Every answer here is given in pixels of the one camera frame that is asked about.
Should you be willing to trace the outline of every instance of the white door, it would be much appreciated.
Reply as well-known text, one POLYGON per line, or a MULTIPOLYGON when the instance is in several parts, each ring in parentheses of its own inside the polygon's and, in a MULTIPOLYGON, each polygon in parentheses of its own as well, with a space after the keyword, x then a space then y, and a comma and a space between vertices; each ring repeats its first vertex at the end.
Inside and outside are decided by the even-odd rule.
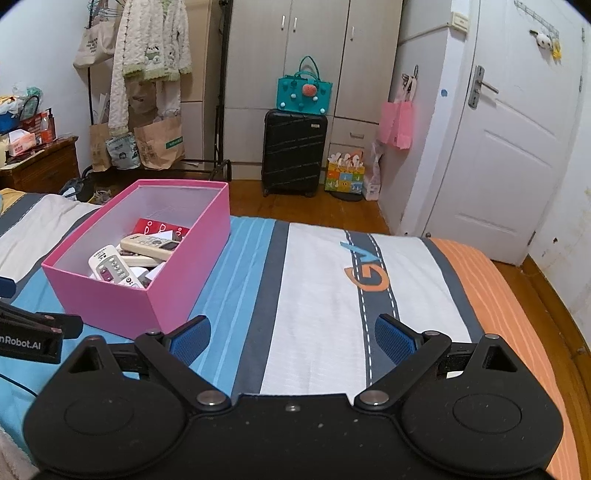
POLYGON ((558 30, 562 60, 537 45, 530 30, 544 27, 514 0, 482 0, 473 67, 499 93, 482 86, 476 109, 464 106, 426 227, 510 264, 524 259, 564 173, 583 58, 583 20, 566 2, 524 3, 558 30))
MULTIPOLYGON (((333 83, 329 115, 335 111, 348 13, 349 0, 293 0, 291 7, 284 73, 293 75, 301 59, 311 55, 320 78, 333 83)), ((314 71, 309 59, 303 69, 314 71)))
POLYGON ((283 76, 291 0, 234 0, 227 108, 275 108, 283 76))
POLYGON ((379 122, 388 101, 402 0, 351 0, 335 116, 379 122))

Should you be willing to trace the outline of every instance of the light switch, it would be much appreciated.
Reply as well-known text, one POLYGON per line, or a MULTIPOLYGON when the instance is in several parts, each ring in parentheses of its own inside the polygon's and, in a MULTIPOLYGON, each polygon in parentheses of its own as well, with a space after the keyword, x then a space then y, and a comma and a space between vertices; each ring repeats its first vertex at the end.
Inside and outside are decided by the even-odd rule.
POLYGON ((452 21, 449 26, 459 30, 460 32, 468 33, 470 20, 466 15, 462 15, 458 12, 452 12, 452 21))

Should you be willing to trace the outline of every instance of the striped bedsheet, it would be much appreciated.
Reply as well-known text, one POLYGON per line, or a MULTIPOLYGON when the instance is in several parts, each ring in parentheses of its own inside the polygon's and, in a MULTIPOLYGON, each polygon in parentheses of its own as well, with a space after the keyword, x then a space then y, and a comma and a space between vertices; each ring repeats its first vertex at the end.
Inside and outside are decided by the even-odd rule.
MULTIPOLYGON (((4 299, 32 312, 63 309, 41 261, 96 209, 55 195, 25 194, 0 216, 0 275, 17 281, 4 299)), ((191 368, 236 398, 251 394, 345 392, 353 398, 395 365, 378 347, 375 319, 389 313, 410 328, 458 342, 502 335, 563 413, 564 437, 550 472, 579 479, 576 446, 550 362, 517 300, 479 251, 450 241, 370 235, 272 219, 231 219, 228 243, 190 317, 212 324, 191 368)), ((104 335, 85 326, 81 338, 104 335)), ((63 358, 78 344, 64 342, 63 358)), ((0 372, 42 389, 54 365, 0 358, 0 372)), ((23 448, 32 398, 0 382, 0 425, 23 448)))

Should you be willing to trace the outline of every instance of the teal handbag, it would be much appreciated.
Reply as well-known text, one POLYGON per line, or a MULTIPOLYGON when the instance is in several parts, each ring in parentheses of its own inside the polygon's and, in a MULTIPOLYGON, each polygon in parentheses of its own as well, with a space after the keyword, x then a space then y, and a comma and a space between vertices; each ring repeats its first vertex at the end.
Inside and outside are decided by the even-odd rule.
POLYGON ((306 55, 295 75, 285 75, 277 81, 277 109, 284 112, 325 115, 329 111, 332 83, 320 80, 318 65, 306 55), (302 70, 305 59, 310 59, 316 73, 302 70))

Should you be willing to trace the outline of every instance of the red card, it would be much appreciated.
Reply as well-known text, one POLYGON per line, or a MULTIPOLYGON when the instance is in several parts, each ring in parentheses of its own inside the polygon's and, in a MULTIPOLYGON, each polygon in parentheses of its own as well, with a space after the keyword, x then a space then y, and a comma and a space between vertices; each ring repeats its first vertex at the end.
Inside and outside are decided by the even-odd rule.
POLYGON ((144 235, 153 235, 154 233, 167 232, 172 230, 181 239, 189 232, 189 229, 183 226, 173 225, 172 223, 163 223, 156 220, 147 220, 141 218, 135 224, 134 231, 131 233, 143 233, 144 235))

